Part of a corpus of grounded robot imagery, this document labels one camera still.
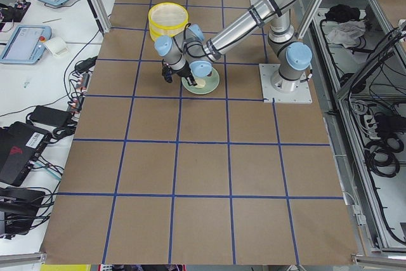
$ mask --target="blue joint cap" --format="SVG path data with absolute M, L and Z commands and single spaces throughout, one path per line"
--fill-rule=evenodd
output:
M 211 63 L 206 60 L 196 60 L 190 63 L 190 69 L 192 70 L 193 75 L 197 77 L 208 76 L 212 68 Z
M 311 49 L 303 43 L 297 41 L 287 47 L 286 60 L 294 70 L 302 71 L 309 67 L 311 58 Z
M 159 36 L 154 43 L 154 47 L 159 56 L 165 56 L 172 48 L 172 39 L 167 35 Z
M 204 34 L 197 24 L 191 25 L 188 29 L 191 30 L 200 39 L 200 41 L 204 40 Z

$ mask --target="green plate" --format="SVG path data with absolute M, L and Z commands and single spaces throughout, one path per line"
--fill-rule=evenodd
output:
M 195 95 L 206 95 L 213 90 L 215 90 L 220 83 L 220 76 L 218 75 L 218 72 L 216 69 L 212 69 L 211 76 L 206 76 L 206 77 L 196 77 L 199 79 L 203 79 L 206 82 L 206 85 L 203 88 L 196 88 L 195 86 L 189 86 L 188 82 L 184 77 L 182 77 L 182 84 L 183 87 L 186 88 L 187 91 L 190 91 L 191 93 L 194 93 Z

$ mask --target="white robotic arm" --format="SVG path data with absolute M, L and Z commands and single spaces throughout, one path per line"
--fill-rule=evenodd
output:
M 212 71 L 212 62 L 220 59 L 257 28 L 271 22 L 268 42 L 281 60 L 279 75 L 285 81 L 284 83 L 282 81 L 283 84 L 275 84 L 275 88 L 279 88 L 280 91 L 292 91 L 292 86 L 295 86 L 295 82 L 298 81 L 303 70 L 309 66 L 311 60 L 310 49 L 301 43 L 295 43 L 295 40 L 292 39 L 294 29 L 291 25 L 289 10 L 295 1 L 259 0 L 240 18 L 206 43 L 204 43 L 204 35 L 198 25 L 191 25 L 172 38 L 160 36 L 155 42 L 155 49 L 164 58 L 165 69 L 162 75 L 170 82 L 170 75 L 177 73 L 187 80 L 189 86 L 195 86 L 193 76 L 209 75 Z M 286 55 L 292 47 L 294 47 L 290 52 L 292 54 Z

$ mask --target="white label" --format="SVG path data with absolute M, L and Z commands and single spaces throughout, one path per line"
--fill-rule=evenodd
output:
M 43 138 L 44 135 L 40 133 L 34 133 L 31 136 L 30 140 L 28 140 L 27 144 L 25 144 L 25 146 L 31 147 L 32 149 L 36 149 Z

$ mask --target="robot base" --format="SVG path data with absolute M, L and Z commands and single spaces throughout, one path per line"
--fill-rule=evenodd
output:
M 307 82 L 300 83 L 296 91 L 292 93 L 282 93 L 277 91 L 271 84 L 271 77 L 279 69 L 279 64 L 261 63 L 259 73 L 261 74 L 262 95 L 265 103 L 300 103 L 311 104 L 310 89 Z

